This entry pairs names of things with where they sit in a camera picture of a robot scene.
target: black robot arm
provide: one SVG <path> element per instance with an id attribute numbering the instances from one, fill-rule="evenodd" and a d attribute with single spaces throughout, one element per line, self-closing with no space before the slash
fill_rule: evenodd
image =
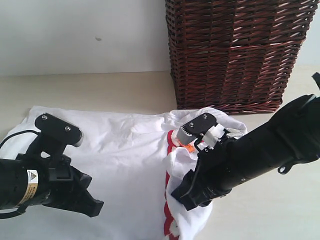
<path id="1" fill-rule="evenodd" d="M 320 87 L 320 74 L 313 75 Z M 235 139 L 204 113 L 186 123 L 177 137 L 183 144 L 194 139 L 199 150 L 195 170 L 190 170 L 172 196 L 187 210 L 205 207 L 232 188 L 266 172 L 287 174 L 296 164 L 320 156 L 320 97 L 304 95 L 281 108 L 268 122 Z M 208 144 L 199 149 L 198 144 Z"/>
<path id="2" fill-rule="evenodd" d="M 17 208 L 0 213 L 0 219 L 19 216 L 33 205 L 98 216 L 104 203 L 87 190 L 92 178 L 71 166 L 71 158 L 63 154 L 67 145 L 81 145 L 81 130 L 48 113 L 39 116 L 35 126 L 41 132 L 15 133 L 0 144 L 18 134 L 37 134 L 25 154 L 15 160 L 0 159 L 0 179 L 5 183 L 0 184 L 0 210 Z"/>

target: white cloth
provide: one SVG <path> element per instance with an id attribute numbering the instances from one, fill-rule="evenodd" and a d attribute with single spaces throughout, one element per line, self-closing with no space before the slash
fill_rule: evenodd
<path id="1" fill-rule="evenodd" d="M 104 201 L 99 216 L 29 207 L 25 214 L 1 220 L 2 240 L 163 240 L 164 206 L 167 202 L 177 223 L 180 240 L 192 240 L 204 227 L 212 206 L 186 211 L 170 196 L 189 169 L 194 169 L 196 154 L 177 148 L 168 155 L 167 135 L 196 116 L 208 112 L 227 128 L 243 133 L 246 127 L 213 108 L 173 110 L 160 115 L 91 112 L 34 106 L 21 124 L 8 134 L 37 130 L 35 119 L 50 113 L 77 125 L 84 133 L 79 148 L 68 146 L 64 152 L 71 164 L 92 176 L 88 188 Z M 27 133 L 10 139 L 0 157 L 15 159 L 24 153 L 35 135 Z M 166 171 L 170 180 L 165 186 Z"/>

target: yellow warning sticker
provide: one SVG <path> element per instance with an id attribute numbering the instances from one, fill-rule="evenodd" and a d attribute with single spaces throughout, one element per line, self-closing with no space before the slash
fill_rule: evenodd
<path id="1" fill-rule="evenodd" d="M 38 171 L 28 169 L 26 173 L 28 175 L 28 185 L 26 187 L 23 198 L 18 203 L 18 206 L 23 204 L 25 201 L 32 199 L 35 196 L 38 188 L 38 183 L 39 183 Z"/>

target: beige table surface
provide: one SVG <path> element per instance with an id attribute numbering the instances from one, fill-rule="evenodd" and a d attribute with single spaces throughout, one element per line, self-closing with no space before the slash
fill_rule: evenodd
<path id="1" fill-rule="evenodd" d="M 320 91 L 311 75 L 320 66 L 296 66 L 284 103 Z M 176 108 L 168 72 L 47 75 L 0 78 L 0 137 L 34 105 L 86 111 L 160 114 Z M 235 116 L 252 130 L 271 114 Z M 197 240 L 320 240 L 320 161 L 286 176 L 273 171 L 214 201 Z"/>

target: brown wicker basket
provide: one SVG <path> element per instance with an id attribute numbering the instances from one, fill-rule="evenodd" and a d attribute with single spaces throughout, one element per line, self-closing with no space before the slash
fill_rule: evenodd
<path id="1" fill-rule="evenodd" d="M 178 109 L 272 113 L 319 0 L 165 0 Z"/>

